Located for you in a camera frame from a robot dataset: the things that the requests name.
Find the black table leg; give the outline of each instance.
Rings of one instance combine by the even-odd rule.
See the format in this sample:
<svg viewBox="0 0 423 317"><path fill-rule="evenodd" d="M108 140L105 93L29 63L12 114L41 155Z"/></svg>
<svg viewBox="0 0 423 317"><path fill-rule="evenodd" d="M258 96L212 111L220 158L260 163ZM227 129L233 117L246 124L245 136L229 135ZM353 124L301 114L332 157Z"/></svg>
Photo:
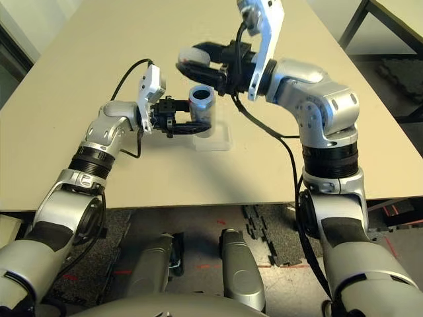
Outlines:
<svg viewBox="0 0 423 317"><path fill-rule="evenodd" d="M345 50L348 44L351 42L358 28L360 27L360 25L362 25L365 16L369 12L367 10L368 3L369 0L362 0L362 2L357 8L357 11L354 13L350 23L348 23L346 30L341 36L341 39L339 39L338 43L343 50Z"/></svg>

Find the white wall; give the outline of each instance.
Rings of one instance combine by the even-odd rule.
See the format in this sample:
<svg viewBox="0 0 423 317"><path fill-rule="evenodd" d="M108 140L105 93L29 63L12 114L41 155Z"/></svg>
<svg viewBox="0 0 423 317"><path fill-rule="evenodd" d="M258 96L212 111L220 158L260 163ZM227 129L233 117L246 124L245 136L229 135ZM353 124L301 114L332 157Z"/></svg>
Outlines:
<svg viewBox="0 0 423 317"><path fill-rule="evenodd" d="M82 0L0 0L0 23L36 61Z"/></svg>
<svg viewBox="0 0 423 317"><path fill-rule="evenodd" d="M361 0L307 0L307 2L329 32L339 40ZM372 14L367 14L346 52L348 54L414 53Z"/></svg>

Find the wire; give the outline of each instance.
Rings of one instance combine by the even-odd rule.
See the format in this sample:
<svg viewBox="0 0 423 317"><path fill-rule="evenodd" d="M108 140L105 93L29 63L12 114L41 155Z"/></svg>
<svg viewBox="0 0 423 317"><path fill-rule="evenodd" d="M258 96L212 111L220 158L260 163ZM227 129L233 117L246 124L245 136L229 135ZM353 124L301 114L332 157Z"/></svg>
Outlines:
<svg viewBox="0 0 423 317"><path fill-rule="evenodd" d="M242 102L239 100L238 94L235 96L232 96L232 101L238 108L238 111L242 113L248 120L250 120L253 124L257 125L259 128L263 129L268 135L278 140L286 149L289 155L289 159L291 160L291 166L292 166L292 174L293 174L293 188L297 187L297 167L295 165L295 159L293 157L293 153L291 148L286 144L284 140L280 137L280 134L276 131L274 131L272 128L268 127L264 123L262 123L259 119L254 117L252 114L248 112L248 110L244 107Z"/></svg>
<svg viewBox="0 0 423 317"><path fill-rule="evenodd" d="M316 255L313 251L313 247L310 244L310 241L305 233L304 229L304 222L301 218L301 212L299 210L299 191L301 189L301 184L303 183L303 176L301 175L299 182L297 181L297 168L295 165L295 159L293 157L292 150L288 146L288 144L283 140L283 138L297 138L296 136L284 136L280 133L274 131L272 128L268 127L266 124L262 123L259 119L255 118L252 114L250 114L247 109L244 107L242 102L239 100L238 92L237 92L237 84L239 82L239 79L242 75L242 69L241 69L241 36L242 33L245 31L245 23L242 22L238 32L237 32L237 39L235 43L235 54L236 54L236 60L235 60L235 86L234 91L236 92L234 95L231 96L233 103L237 107L238 111L242 113L248 120L250 120L253 124L257 125L259 128L263 129L268 135L271 137L277 139L286 149L288 152L289 158L291 160L291 167L292 167L292 174L293 174L293 183L294 183L294 194L295 194L295 218L297 221L297 229L298 229L298 235L299 240L301 243L301 247L303 248L305 259L307 260L307 263L310 265L310 268L312 269L313 273L315 274L317 280L321 284L322 288L325 290L328 297L331 299L330 289L328 281L326 280L325 275L323 274L319 263L317 261Z"/></svg>
<svg viewBox="0 0 423 317"><path fill-rule="evenodd" d="M81 254L79 254L71 263L69 263L67 266L65 266L63 269L61 269L56 277L57 281L60 279L67 271L75 267L75 265L78 264L81 259L87 255L88 252L93 248L95 243L97 242L98 238L100 238L101 232L104 227L104 218L106 213L106 195L104 192L101 194L101 201L102 201L102 209L101 209L101 215L100 215L100 225L98 226L98 231L96 235L94 236L93 240L90 242L90 244L82 251Z"/></svg>
<svg viewBox="0 0 423 317"><path fill-rule="evenodd" d="M299 191L301 189L301 184L303 183L303 176L299 178L298 185L295 189L295 218L297 220L297 229L298 229L298 235L299 235L299 241L301 243L301 247L303 248L305 259L307 260L308 264L310 265L310 268L312 269L313 273L315 274L317 280L319 281L320 285L322 285L322 288L325 290L326 294L330 299L332 299L332 296L330 294L329 284L326 280L325 275L322 272L322 269L320 268L320 265L317 261L316 255L313 251L313 247L311 246L310 240L307 238L307 235L305 233L304 229L304 221L302 219L301 212L299 210Z"/></svg>
<svg viewBox="0 0 423 317"><path fill-rule="evenodd" d="M143 137L143 134L144 134L143 127L140 126L137 132L137 154L133 154L124 149L120 149L120 152L128 154L130 157L135 157L136 159L139 159L141 157L141 139Z"/></svg>
<svg viewBox="0 0 423 317"><path fill-rule="evenodd" d="M120 79L120 82L118 84L118 86L116 87L116 89L113 92L112 98L110 99L110 101L115 100L116 96L119 93L120 88L122 87L122 85L125 83L125 80L128 78L128 76L130 75L130 73L138 66L144 63L148 63L148 66L154 64L153 61L149 58L144 58L141 59L139 61L137 61L136 63L134 63L125 73L125 75L122 77L122 79ZM124 149L120 149L120 152L125 153L131 157L135 157L136 159L138 159L141 156L141 139L143 137L143 126L140 125L138 132L137 132L137 154L133 154L127 150Z"/></svg>
<svg viewBox="0 0 423 317"><path fill-rule="evenodd" d="M153 61L151 60L151 59L149 59L149 58L144 58L144 59L141 59L141 60L139 60L139 61L137 61L135 64L133 64L127 71L126 71L126 73L125 73L125 75L122 77L122 79L120 79L120 82L119 82L119 84L118 84L118 86L116 87L116 89L114 90L114 92L113 92L113 95L112 95L112 98L110 98L110 101L113 101L115 98L116 98L116 96L118 95L118 93L119 93L119 90L120 90L120 88L122 87L122 85L124 84L124 82L125 82L125 80L126 80L126 78L130 75L130 73L138 66L138 65L141 65L141 64L143 64L143 63L147 63L148 62L148 66L150 66L151 64L154 64L153 63Z"/></svg>
<svg viewBox="0 0 423 317"><path fill-rule="evenodd" d="M241 77L242 77L241 37L243 35L243 32L246 29L247 29L247 25L245 24L245 22L242 22L241 25L238 28L237 38L235 40L235 57L236 57L236 59L235 59L235 75L234 75L235 80L234 80L234 89L233 89L234 91L237 91L237 85L239 84L239 81L241 80ZM239 100L238 92L236 94L234 94L233 97L235 97L236 99ZM283 135L283 134L278 133L275 130L271 129L270 127L268 127L267 125L262 123L260 120L256 119L254 116L249 114L242 104L241 104L240 107L237 106L237 108L240 112L243 112L243 114L250 121L252 121L257 126L261 127L262 129L265 129L266 132L269 133L272 137L275 137L275 138L278 138L278 139L299 139L299 135Z"/></svg>

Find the metal cylinder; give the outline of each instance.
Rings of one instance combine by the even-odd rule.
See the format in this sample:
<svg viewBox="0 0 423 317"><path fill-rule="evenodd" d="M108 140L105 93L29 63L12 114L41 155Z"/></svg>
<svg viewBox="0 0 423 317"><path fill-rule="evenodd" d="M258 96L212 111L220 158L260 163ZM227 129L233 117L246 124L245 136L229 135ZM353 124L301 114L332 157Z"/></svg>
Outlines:
<svg viewBox="0 0 423 317"><path fill-rule="evenodd" d="M198 137L209 137L215 128L215 96L213 88L197 85L190 90L190 113L193 122L210 124L210 129L197 134Z"/></svg>

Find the table leg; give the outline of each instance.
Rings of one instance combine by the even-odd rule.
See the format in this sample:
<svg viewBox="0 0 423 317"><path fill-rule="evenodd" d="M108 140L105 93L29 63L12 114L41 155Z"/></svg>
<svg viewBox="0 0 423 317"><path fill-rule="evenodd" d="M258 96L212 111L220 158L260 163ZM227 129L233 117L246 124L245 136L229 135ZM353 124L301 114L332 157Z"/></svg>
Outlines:
<svg viewBox="0 0 423 317"><path fill-rule="evenodd" d="M354 13L354 16L352 17L350 23L348 23L346 30L339 39L338 43L343 50L345 50L348 44L351 42L358 28L360 27L360 25L362 25L365 16L369 12L367 11L368 3L369 0L362 0L362 2L357 8L357 11Z"/></svg>
<svg viewBox="0 0 423 317"><path fill-rule="evenodd" d="M423 122L423 104L415 109L408 116L395 117L398 123L418 123Z"/></svg>

